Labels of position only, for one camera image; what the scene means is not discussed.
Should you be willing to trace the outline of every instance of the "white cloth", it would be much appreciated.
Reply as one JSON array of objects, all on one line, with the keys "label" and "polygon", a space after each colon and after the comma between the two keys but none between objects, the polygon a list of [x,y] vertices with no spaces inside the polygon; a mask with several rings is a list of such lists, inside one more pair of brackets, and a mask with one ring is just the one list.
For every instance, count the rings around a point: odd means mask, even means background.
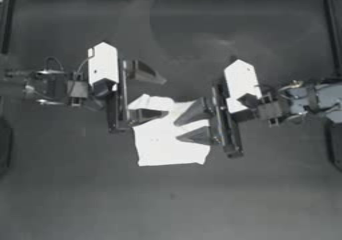
[{"label": "white cloth", "polygon": [[140,166],[205,164],[210,146],[177,139],[177,136],[209,125],[209,120],[201,120],[181,127],[174,125],[174,121],[192,104],[193,102],[176,103],[172,98],[150,97],[148,94],[130,104],[130,109],[169,111],[166,117],[134,127]]}]

